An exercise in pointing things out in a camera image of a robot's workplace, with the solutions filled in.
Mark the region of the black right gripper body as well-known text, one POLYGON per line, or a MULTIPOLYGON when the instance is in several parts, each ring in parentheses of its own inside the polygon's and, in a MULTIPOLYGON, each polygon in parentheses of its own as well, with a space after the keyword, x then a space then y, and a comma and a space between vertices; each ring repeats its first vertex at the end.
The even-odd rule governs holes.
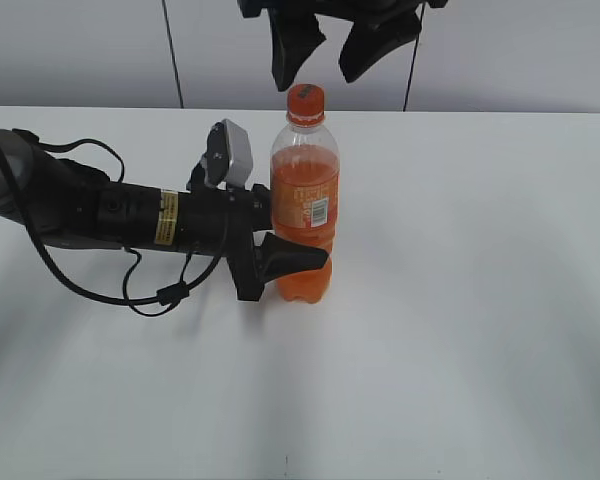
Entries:
POLYGON ((444 8, 448 0, 238 0, 244 18, 256 18, 262 10, 289 18, 322 15, 351 22, 382 23, 405 12, 414 12, 421 4, 433 9, 444 8))

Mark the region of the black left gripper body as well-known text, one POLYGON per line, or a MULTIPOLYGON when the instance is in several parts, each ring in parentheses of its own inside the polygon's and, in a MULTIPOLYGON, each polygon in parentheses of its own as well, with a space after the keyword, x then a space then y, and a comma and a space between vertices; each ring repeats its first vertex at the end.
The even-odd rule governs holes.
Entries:
POLYGON ((250 190, 194 185, 189 193, 181 193, 174 247, 179 252, 212 258, 187 288, 192 290, 204 282, 225 259, 237 298, 259 300, 265 286, 263 254, 254 234, 271 229, 270 206, 270 191, 262 184, 250 190))

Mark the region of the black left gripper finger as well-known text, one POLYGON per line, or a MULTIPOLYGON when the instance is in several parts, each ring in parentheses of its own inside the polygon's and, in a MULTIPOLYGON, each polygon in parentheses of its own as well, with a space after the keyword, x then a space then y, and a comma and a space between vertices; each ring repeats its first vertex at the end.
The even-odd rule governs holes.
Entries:
POLYGON ((321 248, 301 245, 273 233, 266 233, 255 247, 257 279, 269 283, 282 277, 322 269, 329 253, 321 248))

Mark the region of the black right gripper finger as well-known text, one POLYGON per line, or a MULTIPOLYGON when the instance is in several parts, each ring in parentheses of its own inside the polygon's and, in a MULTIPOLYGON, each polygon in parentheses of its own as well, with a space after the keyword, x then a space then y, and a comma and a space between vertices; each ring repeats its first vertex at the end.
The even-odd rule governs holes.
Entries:
POLYGON ((304 62, 326 40, 312 13, 288 16, 270 12, 271 73, 279 92, 288 90, 304 62))
POLYGON ((357 81, 383 57, 413 42, 421 29, 415 12, 400 13, 376 25, 354 22, 339 57, 345 81, 357 81))

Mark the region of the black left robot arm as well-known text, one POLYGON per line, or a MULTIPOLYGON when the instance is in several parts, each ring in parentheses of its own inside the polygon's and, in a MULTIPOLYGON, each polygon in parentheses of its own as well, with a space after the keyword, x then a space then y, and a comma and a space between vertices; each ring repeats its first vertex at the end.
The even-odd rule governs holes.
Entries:
POLYGON ((238 299, 257 301, 280 277, 322 268, 329 257, 272 234, 271 194, 245 187, 253 169, 247 132, 215 123, 185 191, 113 181, 94 167, 64 158, 78 147, 46 144, 30 131, 0 129, 0 216, 29 229, 39 254, 73 250, 142 249, 211 257, 206 271, 143 299, 109 304, 173 305, 226 260, 238 299))

